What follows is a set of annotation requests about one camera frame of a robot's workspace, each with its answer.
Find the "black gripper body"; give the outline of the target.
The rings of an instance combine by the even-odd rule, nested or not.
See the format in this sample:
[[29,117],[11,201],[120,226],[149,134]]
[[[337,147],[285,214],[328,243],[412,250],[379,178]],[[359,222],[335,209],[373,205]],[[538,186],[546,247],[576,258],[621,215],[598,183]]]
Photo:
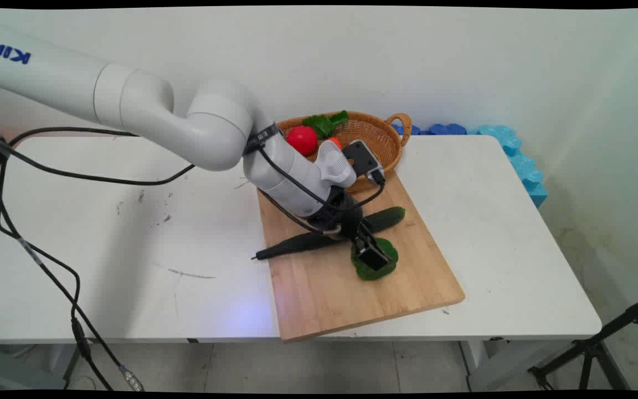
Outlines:
[[364,214],[352,195],[344,188],[331,187],[324,205],[309,216],[309,226],[317,231],[328,232],[335,241],[365,241]]

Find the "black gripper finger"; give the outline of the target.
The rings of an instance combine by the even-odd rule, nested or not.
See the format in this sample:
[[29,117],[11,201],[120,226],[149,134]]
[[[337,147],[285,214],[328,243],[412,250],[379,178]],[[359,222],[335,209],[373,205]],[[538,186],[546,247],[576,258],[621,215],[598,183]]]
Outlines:
[[380,247],[372,233],[359,232],[352,241],[352,257],[370,270],[382,270],[390,263],[390,256]]
[[367,219],[361,221],[360,256],[392,256],[389,250],[382,247],[374,227]]

